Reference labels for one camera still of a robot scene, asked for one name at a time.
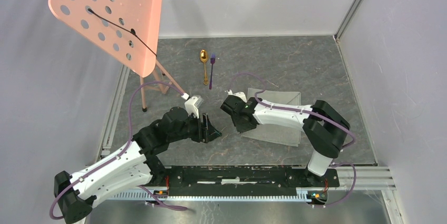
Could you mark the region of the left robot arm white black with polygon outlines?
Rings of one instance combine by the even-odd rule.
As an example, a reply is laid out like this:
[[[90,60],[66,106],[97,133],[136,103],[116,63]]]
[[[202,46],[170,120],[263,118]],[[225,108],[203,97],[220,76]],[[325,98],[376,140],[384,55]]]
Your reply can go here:
[[[121,191],[148,183],[159,186],[168,174],[157,155],[166,151],[170,143],[185,139],[209,143],[220,136],[206,113],[198,118],[181,107],[173,107],[106,158],[78,172],[58,173],[50,217],[58,219],[54,208],[59,207],[61,219],[76,223]]]

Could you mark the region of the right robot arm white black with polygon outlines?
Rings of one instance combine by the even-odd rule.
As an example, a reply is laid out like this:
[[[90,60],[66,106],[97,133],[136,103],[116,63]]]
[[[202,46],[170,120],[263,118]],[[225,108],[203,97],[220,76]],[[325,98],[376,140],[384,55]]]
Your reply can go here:
[[[256,96],[245,100],[241,95],[230,94],[220,108],[231,117],[239,133],[269,124],[304,132],[314,148],[304,172],[305,181],[311,186],[325,180],[327,169],[348,145],[346,137],[352,135],[350,124],[323,100],[313,105],[285,105]]]

